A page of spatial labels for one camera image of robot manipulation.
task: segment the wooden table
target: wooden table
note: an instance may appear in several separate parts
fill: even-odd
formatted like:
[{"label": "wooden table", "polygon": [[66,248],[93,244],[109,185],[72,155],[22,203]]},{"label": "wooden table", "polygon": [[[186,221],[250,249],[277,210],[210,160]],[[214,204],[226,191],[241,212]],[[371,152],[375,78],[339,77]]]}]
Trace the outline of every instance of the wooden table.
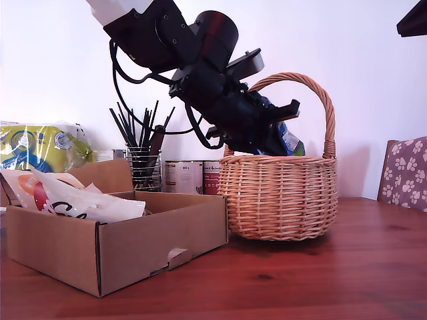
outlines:
[{"label": "wooden table", "polygon": [[341,199],[332,230],[300,243],[230,243],[102,299],[7,258],[1,320],[427,319],[427,213]]}]

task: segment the tin can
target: tin can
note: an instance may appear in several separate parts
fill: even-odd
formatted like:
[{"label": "tin can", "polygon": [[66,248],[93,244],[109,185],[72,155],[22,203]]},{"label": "tin can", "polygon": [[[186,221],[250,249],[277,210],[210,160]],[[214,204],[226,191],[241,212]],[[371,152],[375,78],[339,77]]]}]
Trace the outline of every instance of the tin can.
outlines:
[{"label": "tin can", "polygon": [[217,195],[220,184],[219,161],[203,161],[203,194]]},{"label": "tin can", "polygon": [[166,161],[165,176],[166,192],[203,194],[202,161]]}]

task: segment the basket handle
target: basket handle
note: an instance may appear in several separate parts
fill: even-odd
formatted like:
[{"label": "basket handle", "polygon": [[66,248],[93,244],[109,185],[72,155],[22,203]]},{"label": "basket handle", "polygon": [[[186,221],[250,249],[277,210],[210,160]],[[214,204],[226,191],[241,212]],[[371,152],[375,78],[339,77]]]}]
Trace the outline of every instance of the basket handle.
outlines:
[{"label": "basket handle", "polygon": [[[300,73],[294,72],[282,72],[276,73],[275,75],[270,75],[262,80],[259,80],[249,91],[256,90],[259,91],[272,83],[279,81],[296,81],[299,83],[303,83],[307,87],[309,87],[323,103],[325,107],[326,113],[326,134],[325,134],[325,149],[323,152],[323,158],[331,159],[336,157],[336,149],[335,149],[335,110],[334,105],[332,104],[332,100],[329,97],[328,93],[312,78],[302,75]],[[226,148],[224,149],[224,157],[228,155],[234,155],[234,151]]]}]

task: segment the plastic packaging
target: plastic packaging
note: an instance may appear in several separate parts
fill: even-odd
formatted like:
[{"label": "plastic packaging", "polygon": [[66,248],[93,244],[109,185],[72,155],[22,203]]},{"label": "plastic packaging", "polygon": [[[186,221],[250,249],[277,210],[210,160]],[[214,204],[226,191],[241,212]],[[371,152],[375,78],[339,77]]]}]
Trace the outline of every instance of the plastic packaging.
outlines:
[{"label": "plastic packaging", "polygon": [[0,168],[61,173],[92,161],[84,140],[55,126],[1,124]]},{"label": "plastic packaging", "polygon": [[59,214],[100,223],[142,217],[145,202],[103,194],[94,184],[85,188],[68,173],[42,173],[32,169],[0,173],[22,207],[44,214]]}]

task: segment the chair backrest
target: chair backrest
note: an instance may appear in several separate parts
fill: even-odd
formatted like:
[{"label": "chair backrest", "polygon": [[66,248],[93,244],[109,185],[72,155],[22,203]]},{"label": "chair backrest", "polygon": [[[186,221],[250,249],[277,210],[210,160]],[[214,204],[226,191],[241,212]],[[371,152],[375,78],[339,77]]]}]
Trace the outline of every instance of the chair backrest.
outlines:
[{"label": "chair backrest", "polygon": [[377,200],[427,212],[427,137],[388,142]]}]

